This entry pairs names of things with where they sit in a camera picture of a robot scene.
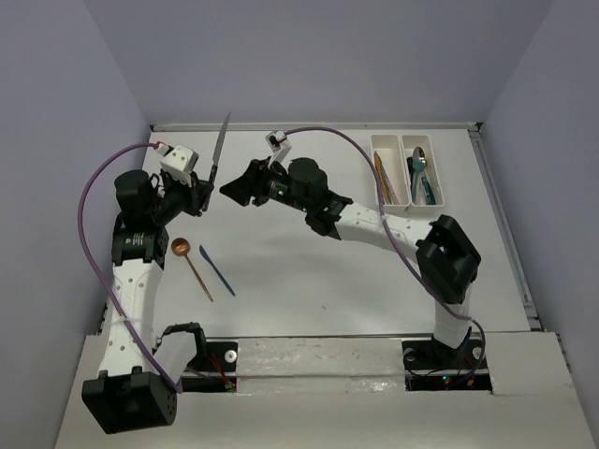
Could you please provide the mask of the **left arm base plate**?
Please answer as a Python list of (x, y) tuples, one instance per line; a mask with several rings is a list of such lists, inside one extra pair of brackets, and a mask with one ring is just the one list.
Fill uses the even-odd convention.
[(207, 354), (196, 356), (183, 373), (183, 392), (235, 393), (238, 355), (235, 340), (208, 340)]

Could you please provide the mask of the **teal plastic knife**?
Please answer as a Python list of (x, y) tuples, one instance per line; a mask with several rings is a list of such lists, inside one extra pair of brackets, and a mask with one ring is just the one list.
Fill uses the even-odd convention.
[(384, 176), (385, 176), (385, 181), (386, 181), (386, 184), (387, 184), (387, 189), (388, 189), (388, 191), (389, 191), (389, 194), (390, 194), (390, 196), (391, 196), (391, 201), (390, 201), (390, 203), (389, 203), (389, 204), (393, 204), (393, 203), (394, 203), (394, 200), (393, 200), (393, 196), (392, 196), (391, 189), (389, 188), (389, 184), (388, 184), (388, 182), (387, 182), (387, 175), (386, 175), (386, 173), (385, 173), (384, 167), (383, 167), (383, 173), (384, 173)]

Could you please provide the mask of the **teal plastic spoon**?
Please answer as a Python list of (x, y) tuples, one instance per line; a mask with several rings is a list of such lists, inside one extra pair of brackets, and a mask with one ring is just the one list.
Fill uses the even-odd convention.
[[(408, 166), (411, 169), (411, 178), (412, 178), (412, 173), (413, 173), (413, 169), (412, 169), (412, 157), (409, 157), (407, 159), (408, 162)], [(427, 205), (435, 205), (436, 204), (436, 198), (434, 196), (433, 190), (431, 188), (431, 185), (428, 181), (428, 178), (426, 177), (425, 173), (423, 172), (418, 179), (418, 185), (417, 185), (417, 191), (418, 191), (418, 187), (421, 186), (422, 190), (423, 190), (423, 195), (424, 195), (424, 199), (425, 199), (425, 203)]]

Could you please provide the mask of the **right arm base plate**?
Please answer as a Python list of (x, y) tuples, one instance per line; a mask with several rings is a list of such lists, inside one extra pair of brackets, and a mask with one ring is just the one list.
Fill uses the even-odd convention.
[(402, 342), (405, 389), (408, 392), (491, 392), (488, 363), (480, 356), (480, 339), (470, 339), (458, 350), (433, 339), (405, 340)]

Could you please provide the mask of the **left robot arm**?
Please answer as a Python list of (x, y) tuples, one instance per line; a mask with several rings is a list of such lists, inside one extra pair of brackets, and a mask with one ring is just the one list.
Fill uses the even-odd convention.
[(136, 169), (114, 182), (120, 208), (111, 236), (112, 276), (102, 276), (112, 304), (109, 340), (98, 373), (81, 398), (107, 434), (171, 425), (186, 369), (207, 358), (205, 334), (191, 322), (153, 331), (155, 300), (169, 236), (179, 214), (199, 217), (213, 186), (193, 171), (149, 175)]

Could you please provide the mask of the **steel knife dark handle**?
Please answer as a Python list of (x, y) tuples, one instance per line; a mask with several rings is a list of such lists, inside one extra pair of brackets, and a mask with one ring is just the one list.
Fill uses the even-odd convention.
[(218, 167), (219, 167), (219, 161), (220, 161), (221, 153), (222, 153), (225, 138), (226, 138), (226, 131), (228, 129), (228, 125), (230, 122), (230, 117), (231, 117), (231, 113), (229, 112), (221, 125), (219, 135), (217, 137), (216, 144), (214, 147), (214, 152), (212, 155), (212, 167), (211, 167), (211, 171), (210, 171), (210, 175), (209, 175), (209, 179), (208, 179), (208, 183), (210, 184), (211, 188), (214, 188), (216, 175), (217, 175), (217, 171), (218, 171)]

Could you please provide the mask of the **copper spoon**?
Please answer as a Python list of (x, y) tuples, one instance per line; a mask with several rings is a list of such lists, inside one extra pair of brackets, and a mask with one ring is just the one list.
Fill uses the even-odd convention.
[(208, 289), (208, 286), (201, 278), (199, 272), (197, 271), (195, 265), (193, 264), (193, 262), (191, 261), (191, 259), (189, 257), (189, 253), (191, 251), (191, 245), (190, 245), (189, 241), (185, 238), (176, 238), (170, 243), (170, 249), (175, 255), (182, 257), (186, 261), (187, 265), (190, 267), (197, 282), (201, 286), (202, 290), (204, 291), (204, 293), (207, 296), (207, 298), (209, 299), (209, 301), (214, 302), (214, 299), (212, 297), (211, 292)]

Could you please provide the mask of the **orange plastic knife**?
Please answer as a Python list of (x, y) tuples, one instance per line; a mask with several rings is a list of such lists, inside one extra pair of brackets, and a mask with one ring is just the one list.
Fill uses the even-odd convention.
[(378, 155), (377, 152), (373, 153), (373, 161), (374, 161), (374, 166), (377, 172), (377, 176), (379, 181), (381, 182), (381, 187), (382, 187), (382, 192), (383, 192), (383, 198), (385, 200), (386, 204), (389, 204), (391, 201), (391, 196), (389, 194), (389, 191), (387, 189), (387, 184), (385, 181), (385, 176), (383, 173), (383, 166), (382, 166), (382, 160), (380, 159), (380, 156)]

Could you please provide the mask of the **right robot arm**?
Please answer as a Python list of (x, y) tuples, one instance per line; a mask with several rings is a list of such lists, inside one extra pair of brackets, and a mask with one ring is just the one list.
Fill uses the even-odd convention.
[(369, 209), (330, 190), (327, 174), (310, 158), (298, 158), (289, 167), (253, 160), (220, 192), (243, 207), (272, 200), (300, 210), (322, 237), (399, 253), (435, 300), (432, 359), (451, 367), (464, 357), (472, 334), (470, 289), (481, 256), (453, 217), (442, 214), (429, 222)]

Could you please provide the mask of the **steel spoon green handle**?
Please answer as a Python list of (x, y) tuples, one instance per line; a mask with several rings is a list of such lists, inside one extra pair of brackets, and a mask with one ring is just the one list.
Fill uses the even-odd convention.
[(412, 178), (411, 178), (411, 197), (412, 201), (416, 202), (417, 185), (419, 176), (424, 172), (426, 168), (426, 157), (424, 150), (420, 146), (416, 146), (413, 150), (412, 155)]

